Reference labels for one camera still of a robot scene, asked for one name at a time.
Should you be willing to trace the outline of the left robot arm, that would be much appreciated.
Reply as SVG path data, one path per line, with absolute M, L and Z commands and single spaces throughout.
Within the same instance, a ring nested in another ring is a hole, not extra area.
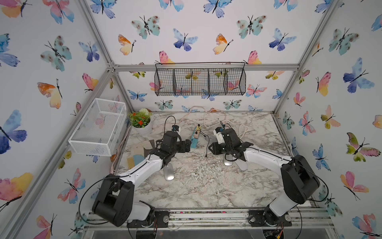
M 158 144 L 136 167 L 119 175 L 109 174 L 101 184 L 92 212 L 116 227 L 138 221 L 143 227 L 155 222 L 155 208 L 134 200 L 135 189 L 152 174 L 167 166 L 177 153 L 191 150 L 191 141 L 182 140 L 176 131 L 167 131 Z

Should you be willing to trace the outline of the blue power strip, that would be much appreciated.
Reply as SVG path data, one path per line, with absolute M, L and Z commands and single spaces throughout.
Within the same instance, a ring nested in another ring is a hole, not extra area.
M 197 144 L 198 144 L 198 141 L 199 141 L 199 138 L 197 138 L 197 139 L 194 138 L 194 133 L 193 133 L 193 135 L 191 137 L 191 148 L 197 148 Z

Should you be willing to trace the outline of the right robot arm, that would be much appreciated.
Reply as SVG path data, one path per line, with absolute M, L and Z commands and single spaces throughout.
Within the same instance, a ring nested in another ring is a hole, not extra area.
M 218 127 L 213 134 L 216 140 L 209 150 L 214 155 L 223 155 L 226 166 L 236 164 L 245 171 L 251 162 L 280 177 L 284 190 L 264 209 L 262 218 L 265 224 L 273 226 L 280 223 L 290 209 L 304 204 L 320 187 L 319 178 L 301 155 L 282 156 L 255 148 L 254 144 L 241 141 L 232 128 Z

